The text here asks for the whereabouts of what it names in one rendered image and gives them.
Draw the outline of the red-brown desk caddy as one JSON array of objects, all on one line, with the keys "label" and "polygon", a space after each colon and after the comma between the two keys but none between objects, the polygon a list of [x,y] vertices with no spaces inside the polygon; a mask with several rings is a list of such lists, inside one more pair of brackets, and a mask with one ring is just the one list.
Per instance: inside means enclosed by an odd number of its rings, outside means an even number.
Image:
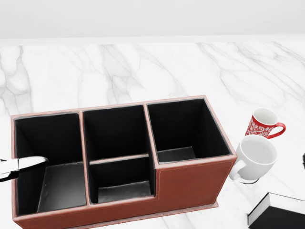
[{"label": "red-brown desk caddy", "polygon": [[20,114],[12,182],[23,229],[88,229],[217,206],[237,156],[207,97]]}]

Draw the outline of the black book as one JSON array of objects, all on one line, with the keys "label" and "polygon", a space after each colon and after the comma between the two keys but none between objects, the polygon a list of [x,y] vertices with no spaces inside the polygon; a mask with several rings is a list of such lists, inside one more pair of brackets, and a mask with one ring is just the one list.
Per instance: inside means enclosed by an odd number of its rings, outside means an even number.
[{"label": "black book", "polygon": [[247,221],[249,229],[305,229],[305,200],[268,192]]}]

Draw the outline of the white mug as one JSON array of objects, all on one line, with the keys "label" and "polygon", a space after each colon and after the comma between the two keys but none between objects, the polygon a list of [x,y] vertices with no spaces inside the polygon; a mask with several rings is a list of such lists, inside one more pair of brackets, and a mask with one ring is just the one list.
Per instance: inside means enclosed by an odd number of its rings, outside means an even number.
[{"label": "white mug", "polygon": [[230,179],[256,182],[272,168],[278,152],[267,138],[247,135],[239,143],[236,154],[237,160],[229,174]]}]

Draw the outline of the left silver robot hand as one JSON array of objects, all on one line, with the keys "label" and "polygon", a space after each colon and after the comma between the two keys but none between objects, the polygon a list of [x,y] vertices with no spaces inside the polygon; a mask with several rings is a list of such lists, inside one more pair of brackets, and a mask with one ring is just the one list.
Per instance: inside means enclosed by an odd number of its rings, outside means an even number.
[{"label": "left silver robot hand", "polygon": [[49,160],[42,156],[0,159],[0,182],[16,179],[20,173],[45,166],[48,162]]}]

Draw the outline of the red patterned mug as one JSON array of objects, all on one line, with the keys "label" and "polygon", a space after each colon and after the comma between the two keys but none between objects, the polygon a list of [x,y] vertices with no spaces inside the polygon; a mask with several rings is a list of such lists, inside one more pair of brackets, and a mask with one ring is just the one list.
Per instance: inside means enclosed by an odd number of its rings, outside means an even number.
[{"label": "red patterned mug", "polygon": [[[282,130],[278,133],[270,134],[276,127],[281,127]],[[285,124],[278,122],[278,115],[275,112],[267,108],[257,108],[253,111],[245,135],[260,135],[271,139],[280,136],[285,130]]]}]

